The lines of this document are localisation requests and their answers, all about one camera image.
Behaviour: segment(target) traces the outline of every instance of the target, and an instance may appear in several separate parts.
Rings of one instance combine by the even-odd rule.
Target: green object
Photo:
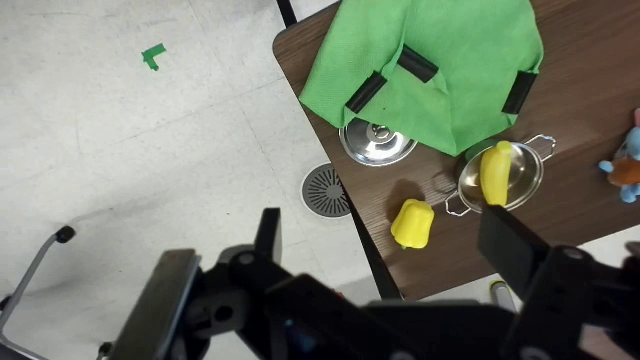
[[[148,63],[150,69],[159,71],[161,65],[156,62],[156,55],[161,55],[164,52],[166,52],[164,44],[156,44],[154,48],[143,52],[143,59]]]
[[[406,45],[439,74],[425,81],[401,65]],[[363,117],[459,156],[517,121],[505,108],[543,52],[528,0],[344,0],[301,101],[336,128]],[[375,71],[387,84],[351,109]]]

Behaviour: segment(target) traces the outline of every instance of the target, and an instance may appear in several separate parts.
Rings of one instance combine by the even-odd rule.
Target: white floor
[[[305,17],[331,0],[294,4]],[[196,248],[211,266],[255,238],[267,205],[284,209],[286,267],[375,293],[351,217],[301,199],[329,159],[272,55],[280,29],[274,0],[3,2],[0,296],[55,230],[78,228],[16,310],[15,342],[96,358],[164,249]],[[152,71],[143,52],[161,42]],[[225,337],[211,358],[253,356]]]

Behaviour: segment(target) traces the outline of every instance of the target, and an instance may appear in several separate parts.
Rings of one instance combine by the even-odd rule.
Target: wooden table
[[[274,42],[297,94],[305,87],[336,7],[289,28]],[[535,7],[546,59],[518,126],[505,137],[550,133],[559,137],[559,151],[546,161],[538,193],[514,214],[548,242],[578,246],[640,223],[640,205],[622,204],[618,190],[596,167],[622,144],[632,109],[640,106],[640,2],[535,0]],[[435,175],[455,171],[455,158],[419,145],[401,164],[366,167],[346,156],[333,126],[307,114],[408,297],[492,274],[476,249],[481,215],[450,217],[444,193],[435,187]],[[402,249],[391,236],[391,221],[406,197],[425,197],[436,207],[427,249]]]

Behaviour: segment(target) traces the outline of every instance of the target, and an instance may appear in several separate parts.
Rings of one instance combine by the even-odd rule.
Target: metal bowl
[[[358,164],[381,167],[405,159],[419,141],[406,137],[391,128],[352,120],[346,128],[339,130],[346,154]]]
[[[507,209],[517,209],[527,204],[541,187],[545,178],[545,161],[537,150],[527,144],[512,144],[514,158],[508,175],[508,204]],[[463,170],[459,180],[460,199],[474,212],[482,212],[484,195],[481,187],[481,159],[476,154]]]

